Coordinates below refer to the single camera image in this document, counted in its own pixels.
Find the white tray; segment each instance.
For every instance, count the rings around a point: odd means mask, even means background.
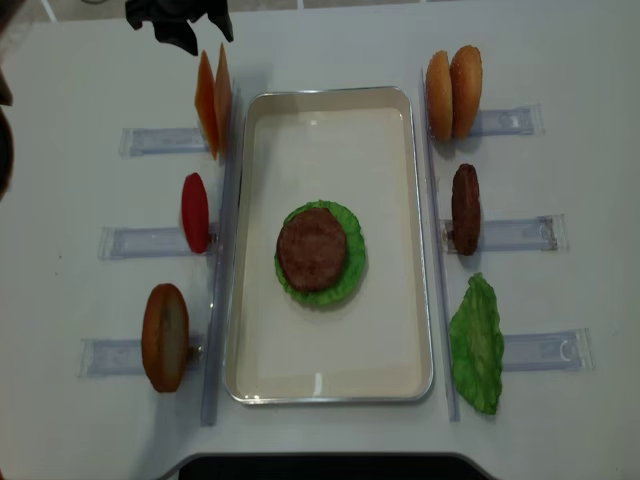
[[[433,378],[413,119],[392,87],[264,94],[247,114],[224,380],[248,404],[402,401]],[[332,200],[360,220],[367,265],[339,307],[275,274],[285,217]]]

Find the lettuce leaf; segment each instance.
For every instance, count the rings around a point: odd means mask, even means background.
[[[342,225],[342,229],[347,236],[347,258],[345,259],[344,270],[336,283],[331,287],[319,292],[299,292],[295,290],[284,276],[278,255],[274,255],[276,265],[276,276],[284,287],[285,291],[300,303],[326,306],[340,302],[347,298],[360,283],[360,277],[364,270],[367,253],[364,245],[364,237],[360,229],[360,222],[356,216],[346,207],[336,202],[318,200],[309,202],[300,208],[295,209],[285,218],[283,225],[291,221],[299,213],[306,212],[312,208],[325,207],[333,214]]]
[[[491,285],[476,273],[449,325],[453,380],[476,410],[495,415],[502,393],[504,337]]]

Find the red tomato slice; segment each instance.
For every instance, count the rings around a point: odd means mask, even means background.
[[[209,204],[202,178],[197,173],[185,178],[182,187],[182,226],[191,251],[204,253],[211,243]]]

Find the white table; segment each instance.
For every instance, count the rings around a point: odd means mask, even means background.
[[[455,2],[233,15],[227,54],[245,94],[396,85],[419,111],[420,68],[438,49],[472,43],[483,52],[482,106],[543,105],[572,244],[571,269],[549,281],[566,289],[573,315],[505,333],[589,327],[597,368],[505,374],[494,421],[463,402],[453,424],[433,291],[436,378],[414,405],[246,408],[221,392],[217,424],[200,428],[200,376],[166,396],[144,377],[76,378],[80,339],[136,338],[157,283],[178,285],[204,327],[202,259],[103,264],[96,251],[105,225],[176,225],[184,176],[200,171],[212,191],[220,172],[200,155],[118,156],[123,127],[195,124],[197,59],[157,44],[149,26],[35,25],[3,66],[16,143],[0,203],[4,475],[152,478],[199,454],[352,451],[458,452],[501,478],[640,477],[639,14],[630,2]],[[215,59],[220,32],[201,22],[197,33]],[[433,281],[429,267],[431,290]]]

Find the metal tray rim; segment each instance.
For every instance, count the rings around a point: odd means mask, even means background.
[[[425,317],[426,317],[426,333],[427,333],[427,343],[429,346],[429,359],[430,359],[430,371],[429,378],[426,382],[425,388],[418,392],[415,395],[411,396],[376,396],[376,397],[300,397],[300,398],[291,398],[291,397],[260,397],[258,399],[255,398],[243,398],[235,393],[233,393],[232,389],[229,386],[229,382],[227,379],[227,355],[229,354],[229,342],[230,342],[230,326],[231,326],[231,317],[232,317],[232,309],[228,310],[228,317],[226,319],[226,334],[225,334],[225,346],[224,346],[224,358],[223,358],[223,367],[222,367],[222,382],[224,384],[225,390],[227,394],[236,402],[241,403],[243,405],[249,406],[257,406],[257,405],[299,405],[299,404],[344,404],[344,403],[361,403],[361,404],[371,404],[371,403],[407,403],[407,402],[416,402],[423,398],[430,390],[433,385],[433,379],[435,375],[435,369],[433,365],[433,341],[431,338],[431,312],[429,309],[429,294],[427,289],[427,275],[426,275],[426,258],[425,258],[425,242],[424,242],[424,227],[423,227],[423,215],[422,215],[422,204],[420,201],[420,182],[418,177],[418,156],[416,151],[416,130],[415,130],[415,122],[413,117],[413,106],[411,104],[411,99],[406,94],[404,90],[396,86],[373,86],[373,87],[355,87],[355,88],[340,88],[340,89],[326,89],[326,90],[297,90],[297,91],[284,91],[284,92],[264,92],[256,95],[251,99],[249,105],[246,110],[245,116],[245,125],[244,130],[246,133],[246,125],[250,120],[249,112],[251,111],[251,107],[253,104],[258,101],[262,97],[271,97],[271,96],[287,96],[287,95],[300,95],[300,94],[323,94],[323,93],[336,93],[336,92],[349,92],[349,91],[362,91],[362,90],[382,90],[382,89],[393,89],[400,92],[406,99],[409,104],[409,122],[411,126],[411,146],[413,150],[413,169],[414,169],[414,179],[415,179],[415,187],[416,187],[416,206],[417,206],[417,214],[418,214],[418,224],[419,224],[419,232],[420,232],[420,267],[422,270],[422,293],[424,298],[424,308],[425,308]],[[245,162],[245,149],[243,145],[242,151],[242,163],[244,165]],[[234,277],[235,277],[235,261],[237,260],[237,255],[234,258]]]

